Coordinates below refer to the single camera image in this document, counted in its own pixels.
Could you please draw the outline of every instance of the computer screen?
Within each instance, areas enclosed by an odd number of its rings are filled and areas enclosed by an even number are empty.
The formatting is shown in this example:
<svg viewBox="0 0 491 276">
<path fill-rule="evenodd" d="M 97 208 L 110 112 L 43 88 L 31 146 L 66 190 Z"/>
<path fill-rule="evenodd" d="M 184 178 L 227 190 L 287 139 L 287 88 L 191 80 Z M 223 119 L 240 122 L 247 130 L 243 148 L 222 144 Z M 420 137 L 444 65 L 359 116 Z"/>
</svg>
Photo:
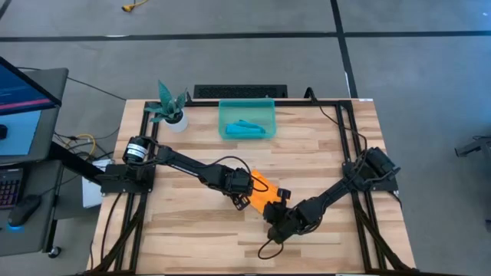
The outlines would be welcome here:
<svg viewBox="0 0 491 276">
<path fill-rule="evenodd" d="M 0 57 L 0 115 L 43 110 L 61 102 Z"/>
</svg>

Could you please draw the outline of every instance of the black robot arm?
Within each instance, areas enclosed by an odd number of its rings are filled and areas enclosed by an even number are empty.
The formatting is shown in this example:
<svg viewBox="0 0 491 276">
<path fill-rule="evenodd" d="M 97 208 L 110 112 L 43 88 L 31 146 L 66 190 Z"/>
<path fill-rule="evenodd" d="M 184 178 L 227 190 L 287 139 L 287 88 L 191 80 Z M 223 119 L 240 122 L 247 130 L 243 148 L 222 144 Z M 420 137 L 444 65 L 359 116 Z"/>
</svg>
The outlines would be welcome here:
<svg viewBox="0 0 491 276">
<path fill-rule="evenodd" d="M 347 195 L 351 190 L 366 191 L 382 181 L 391 180 L 400 170 L 379 148 L 370 148 L 365 162 L 357 168 L 344 164 L 344 178 L 319 196 L 301 201 L 293 208 L 285 202 L 268 203 L 263 213 L 264 219 L 271 223 L 268 239 L 277 244 L 283 243 L 292 235 L 313 232 L 320 224 L 327 207 Z"/>
<path fill-rule="evenodd" d="M 157 148 L 157 154 L 154 158 L 144 161 L 150 145 Z M 136 169 L 145 166 L 164 165 L 195 176 L 202 184 L 229 196 L 237 209 L 245 208 L 249 204 L 247 196 L 252 194 L 253 181 L 249 168 L 246 171 L 242 168 L 232 169 L 218 163 L 206 165 L 180 154 L 168 146 L 159 145 L 156 140 L 146 136 L 130 138 L 124 151 L 123 161 L 127 166 Z"/>
</svg>

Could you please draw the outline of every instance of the teal object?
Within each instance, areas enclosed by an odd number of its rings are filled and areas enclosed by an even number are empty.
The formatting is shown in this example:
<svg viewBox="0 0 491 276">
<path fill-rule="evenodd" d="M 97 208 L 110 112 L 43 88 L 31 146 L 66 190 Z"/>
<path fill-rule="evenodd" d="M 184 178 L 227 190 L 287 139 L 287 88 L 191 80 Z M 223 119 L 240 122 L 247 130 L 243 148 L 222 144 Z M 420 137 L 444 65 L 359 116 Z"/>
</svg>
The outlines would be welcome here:
<svg viewBox="0 0 491 276">
<path fill-rule="evenodd" d="M 220 100 L 218 113 L 224 140 L 268 139 L 276 134 L 273 99 Z"/>
</svg>

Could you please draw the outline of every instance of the orange cloth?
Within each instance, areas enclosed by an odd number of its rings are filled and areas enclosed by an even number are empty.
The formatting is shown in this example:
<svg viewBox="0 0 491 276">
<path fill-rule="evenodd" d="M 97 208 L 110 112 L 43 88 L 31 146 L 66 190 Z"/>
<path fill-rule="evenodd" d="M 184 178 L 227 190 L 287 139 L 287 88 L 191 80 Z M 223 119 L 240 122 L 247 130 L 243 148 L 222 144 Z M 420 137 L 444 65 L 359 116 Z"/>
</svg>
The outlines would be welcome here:
<svg viewBox="0 0 491 276">
<path fill-rule="evenodd" d="M 257 170 L 252 171 L 252 180 L 254 181 L 254 190 L 249 197 L 252 207 L 258 210 L 259 213 L 264 212 L 264 206 L 268 202 L 281 202 L 282 198 L 278 196 L 278 187 L 269 182 L 261 173 Z"/>
</svg>

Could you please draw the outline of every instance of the white pot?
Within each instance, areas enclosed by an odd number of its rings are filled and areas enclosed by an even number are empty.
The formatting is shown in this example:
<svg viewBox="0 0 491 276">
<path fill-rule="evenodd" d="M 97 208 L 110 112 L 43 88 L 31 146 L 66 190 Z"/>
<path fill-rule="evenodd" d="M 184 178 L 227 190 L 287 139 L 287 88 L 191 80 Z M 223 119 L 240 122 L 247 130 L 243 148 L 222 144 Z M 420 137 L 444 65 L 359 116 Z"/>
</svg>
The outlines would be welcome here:
<svg viewBox="0 0 491 276">
<path fill-rule="evenodd" d="M 177 123 L 167 123 L 166 120 L 164 120 L 166 122 L 166 125 L 170 128 L 170 130 L 172 130 L 173 132 L 181 132 L 183 130 L 185 130 L 187 128 L 187 116 L 186 116 L 186 112 L 184 112 L 183 110 L 183 117 L 181 118 L 181 120 Z"/>
</svg>

